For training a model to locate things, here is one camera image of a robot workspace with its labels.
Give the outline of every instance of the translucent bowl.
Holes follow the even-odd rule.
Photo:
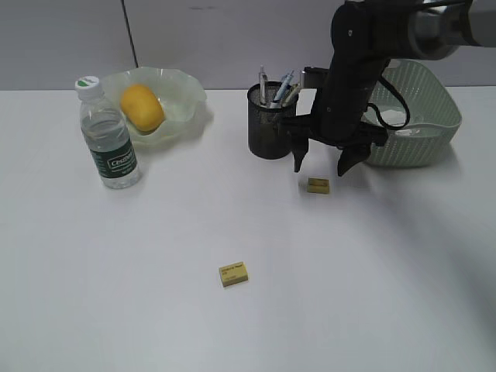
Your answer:
[[[367,163],[381,167],[424,167],[436,162],[449,147],[462,122],[450,93],[427,67],[412,60],[393,60],[384,77],[405,98],[412,120],[405,129],[390,131],[385,147],[372,146]],[[382,112],[405,112],[381,84],[377,84],[370,101]],[[405,122],[405,115],[401,116],[398,124]],[[372,110],[365,119],[378,124]]]
[[[195,116],[196,105],[207,99],[199,81],[179,70],[140,67],[102,79],[105,95],[116,107],[120,107],[121,94],[133,84],[150,88],[165,112],[165,120],[149,134],[140,132],[126,118],[133,143],[154,145],[178,135]]]

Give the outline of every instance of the green basket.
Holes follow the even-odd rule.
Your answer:
[[[372,146],[367,163],[381,167],[424,167],[436,162],[460,128],[462,116],[450,94],[423,64],[393,60],[384,72],[408,103],[412,120],[405,129],[389,131],[385,147]],[[371,102],[382,112],[405,112],[398,100],[377,84]],[[364,116],[379,125],[372,110]]]

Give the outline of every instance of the mesh pen holder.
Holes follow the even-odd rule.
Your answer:
[[[266,83],[268,102],[274,99],[280,87],[280,82]],[[291,152],[291,137],[280,133],[279,125],[283,118],[296,116],[297,104],[298,96],[286,107],[268,108],[260,104],[260,84],[248,91],[248,145],[254,155],[276,160]]]
[[[460,128],[462,116],[456,103],[436,76],[418,62],[394,60],[384,77],[408,103],[412,120],[403,130],[389,131],[385,147],[372,146],[367,163],[380,167],[424,167],[435,163]],[[398,100],[380,84],[370,101],[382,112],[404,111]],[[379,125],[371,110],[365,119]]]

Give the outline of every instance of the pen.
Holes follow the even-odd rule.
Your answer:
[[[267,83],[267,75],[265,74],[264,66],[260,66],[258,78],[260,80],[260,105],[267,106],[267,91],[265,87],[265,84]]]
[[[291,83],[291,80],[293,80],[293,73],[295,71],[292,71],[290,74],[286,75],[286,78],[282,82],[281,87],[277,91],[276,96],[274,97],[274,100],[270,103],[270,109],[277,109],[279,104],[281,103],[282,98],[284,97],[284,94],[286,93],[287,89],[289,88],[289,84]]]
[[[286,98],[282,102],[282,107],[288,107],[295,97],[300,94],[301,91],[301,83],[297,83],[293,85],[291,88],[291,91],[289,92],[289,95],[286,96]]]

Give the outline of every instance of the gray wall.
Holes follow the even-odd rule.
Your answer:
[[[141,66],[180,68],[206,88],[248,88],[328,67],[329,28],[343,0],[125,0]],[[134,67],[119,0],[8,1],[0,12],[0,89],[73,87],[84,74]],[[428,62],[447,85],[496,85],[496,50],[464,48]]]
[[[126,0],[142,66],[176,67],[207,88],[248,88],[261,64],[272,78],[328,67],[330,25],[343,0]],[[496,50],[463,48],[428,62],[447,85],[496,84]]]
[[[134,67],[119,0],[4,0],[0,89],[74,87]]]

